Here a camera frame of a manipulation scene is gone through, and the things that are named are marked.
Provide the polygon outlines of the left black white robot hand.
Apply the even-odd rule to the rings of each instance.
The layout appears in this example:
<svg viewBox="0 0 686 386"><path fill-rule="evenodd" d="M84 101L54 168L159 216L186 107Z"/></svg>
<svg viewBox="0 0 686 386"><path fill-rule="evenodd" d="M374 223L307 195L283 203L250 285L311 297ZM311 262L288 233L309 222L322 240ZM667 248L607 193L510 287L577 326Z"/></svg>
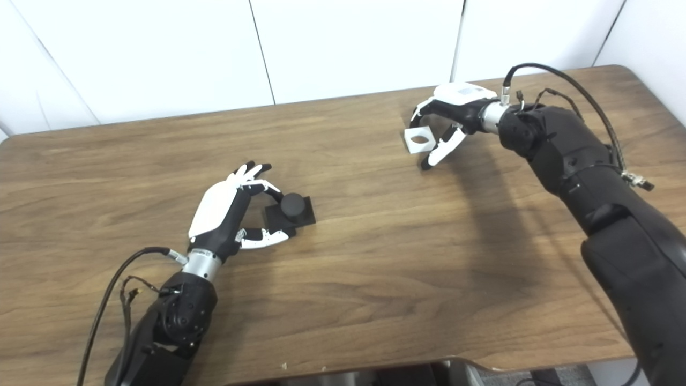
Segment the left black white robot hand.
<svg viewBox="0 0 686 386"><path fill-rule="evenodd" d="M189 251L208 251L225 263L241 250L267 248L296 237L294 228L242 226L253 196L266 194L277 203L284 199L279 188L259 177L271 168L248 161L206 190L188 231Z"/></svg>

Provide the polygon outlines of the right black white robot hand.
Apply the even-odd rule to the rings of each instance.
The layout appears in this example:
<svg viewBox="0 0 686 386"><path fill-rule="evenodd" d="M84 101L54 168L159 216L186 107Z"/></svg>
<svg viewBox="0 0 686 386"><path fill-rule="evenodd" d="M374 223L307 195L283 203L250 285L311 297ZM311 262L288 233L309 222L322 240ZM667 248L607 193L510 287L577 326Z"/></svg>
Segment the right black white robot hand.
<svg viewBox="0 0 686 386"><path fill-rule="evenodd" d="M497 125L507 106L497 93L470 83L447 83L435 88L431 98L419 103L413 111L409 127L421 125L422 117L436 115L453 121L428 156L421 162L429 170L455 151L466 135L476 132L498 134Z"/></svg>

